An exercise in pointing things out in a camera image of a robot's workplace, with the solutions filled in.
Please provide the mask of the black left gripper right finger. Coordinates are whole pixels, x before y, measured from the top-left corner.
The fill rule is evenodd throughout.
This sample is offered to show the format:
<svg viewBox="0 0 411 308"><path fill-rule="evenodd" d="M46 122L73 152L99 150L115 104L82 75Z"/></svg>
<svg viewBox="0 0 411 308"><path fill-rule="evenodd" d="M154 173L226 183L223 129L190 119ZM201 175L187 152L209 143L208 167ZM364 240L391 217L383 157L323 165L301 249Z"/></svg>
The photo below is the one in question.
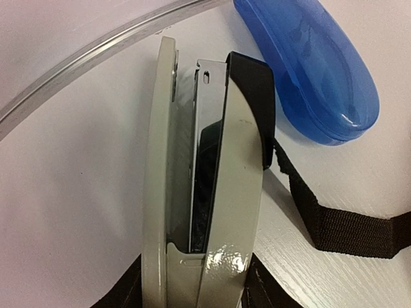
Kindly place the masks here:
<svg viewBox="0 0 411 308"><path fill-rule="evenodd" d="M253 253L241 298L242 307L282 307L280 285Z"/></svg>

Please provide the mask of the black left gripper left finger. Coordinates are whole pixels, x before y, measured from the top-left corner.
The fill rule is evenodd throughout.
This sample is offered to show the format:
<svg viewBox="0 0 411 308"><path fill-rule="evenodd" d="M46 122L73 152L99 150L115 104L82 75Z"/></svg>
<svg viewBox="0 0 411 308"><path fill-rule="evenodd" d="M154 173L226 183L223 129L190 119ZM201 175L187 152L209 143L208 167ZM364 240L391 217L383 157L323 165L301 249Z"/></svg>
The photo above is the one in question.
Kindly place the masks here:
<svg viewBox="0 0 411 308"><path fill-rule="evenodd" d="M102 307L142 307L141 255L102 298Z"/></svg>

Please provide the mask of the cream white backpack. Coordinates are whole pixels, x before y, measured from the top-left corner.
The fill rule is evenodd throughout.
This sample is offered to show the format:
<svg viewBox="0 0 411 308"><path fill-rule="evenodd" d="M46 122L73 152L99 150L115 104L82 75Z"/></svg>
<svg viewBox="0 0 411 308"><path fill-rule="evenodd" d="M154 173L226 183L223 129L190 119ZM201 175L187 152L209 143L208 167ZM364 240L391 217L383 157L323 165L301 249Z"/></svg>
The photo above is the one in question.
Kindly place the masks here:
<svg viewBox="0 0 411 308"><path fill-rule="evenodd" d="M389 219L322 206L285 150L273 142L280 171L316 249L359 257L391 259L410 247L410 213Z"/></svg>

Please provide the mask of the silver stapler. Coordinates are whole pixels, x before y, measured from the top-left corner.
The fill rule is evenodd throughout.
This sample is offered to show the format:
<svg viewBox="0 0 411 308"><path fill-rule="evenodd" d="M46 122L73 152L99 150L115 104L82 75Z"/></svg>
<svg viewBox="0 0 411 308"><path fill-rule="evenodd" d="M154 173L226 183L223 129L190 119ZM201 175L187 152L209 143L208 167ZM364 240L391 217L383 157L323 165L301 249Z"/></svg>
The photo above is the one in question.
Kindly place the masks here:
<svg viewBox="0 0 411 308"><path fill-rule="evenodd" d="M158 52L141 252L143 307L237 307L273 159L274 77L237 52L177 76L176 41Z"/></svg>

